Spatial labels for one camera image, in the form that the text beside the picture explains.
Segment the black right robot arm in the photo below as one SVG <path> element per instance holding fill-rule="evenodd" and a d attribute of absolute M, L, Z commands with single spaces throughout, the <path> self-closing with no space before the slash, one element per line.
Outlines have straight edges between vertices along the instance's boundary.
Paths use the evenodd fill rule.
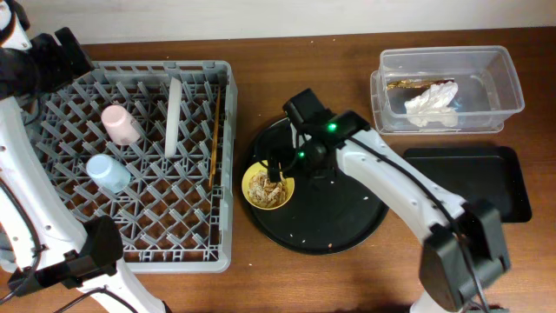
<path fill-rule="evenodd" d="M 311 89 L 282 107 L 293 155 L 282 164 L 272 150 L 254 148 L 271 177 L 316 176 L 332 170 L 356 180 L 402 219 L 422 246 L 424 288 L 412 312 L 488 312 L 485 290 L 510 268 L 499 211 L 469 203 L 396 154 L 369 122 L 352 110 L 324 107 Z"/>

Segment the grey round plate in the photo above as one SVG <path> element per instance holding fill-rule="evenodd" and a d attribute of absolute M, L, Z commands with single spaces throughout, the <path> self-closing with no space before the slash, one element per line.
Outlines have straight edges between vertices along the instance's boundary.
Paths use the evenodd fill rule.
<path fill-rule="evenodd" d="M 182 84 L 172 78 L 169 86 L 169 104 L 167 110 L 167 122 L 165 133 L 164 156 L 173 157 L 176 153 L 178 138 L 178 123 L 180 121 L 180 103 L 182 99 Z"/>

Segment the light blue plastic cup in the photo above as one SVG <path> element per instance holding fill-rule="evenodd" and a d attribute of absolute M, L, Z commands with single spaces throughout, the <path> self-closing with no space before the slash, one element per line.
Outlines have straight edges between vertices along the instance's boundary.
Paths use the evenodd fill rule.
<path fill-rule="evenodd" d="M 122 191 L 131 180 L 131 174 L 127 168 L 105 154 L 94 155 L 86 163 L 86 172 L 98 187 L 103 187 L 113 193 Z"/>

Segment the yellow bowl with food scraps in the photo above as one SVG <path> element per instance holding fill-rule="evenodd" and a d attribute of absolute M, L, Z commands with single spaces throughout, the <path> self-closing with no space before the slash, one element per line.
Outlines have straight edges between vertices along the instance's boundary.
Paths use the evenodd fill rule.
<path fill-rule="evenodd" d="M 280 175 L 277 183 L 260 163 L 253 163 L 242 178 L 242 193 L 248 202 L 260 210 L 276 210 L 287 203 L 295 190 L 295 180 Z"/>

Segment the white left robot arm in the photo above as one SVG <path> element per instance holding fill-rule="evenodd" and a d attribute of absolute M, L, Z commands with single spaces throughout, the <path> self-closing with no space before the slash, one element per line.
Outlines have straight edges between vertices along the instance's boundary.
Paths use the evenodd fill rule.
<path fill-rule="evenodd" d="M 22 119 L 22 108 L 90 73 L 94 65 L 69 28 L 28 38 L 23 6 L 1 3 L 1 224 L 15 254 L 15 296 L 58 283 L 93 297 L 109 312 L 167 312 L 123 259 L 110 216 L 80 223 L 51 184 Z"/>

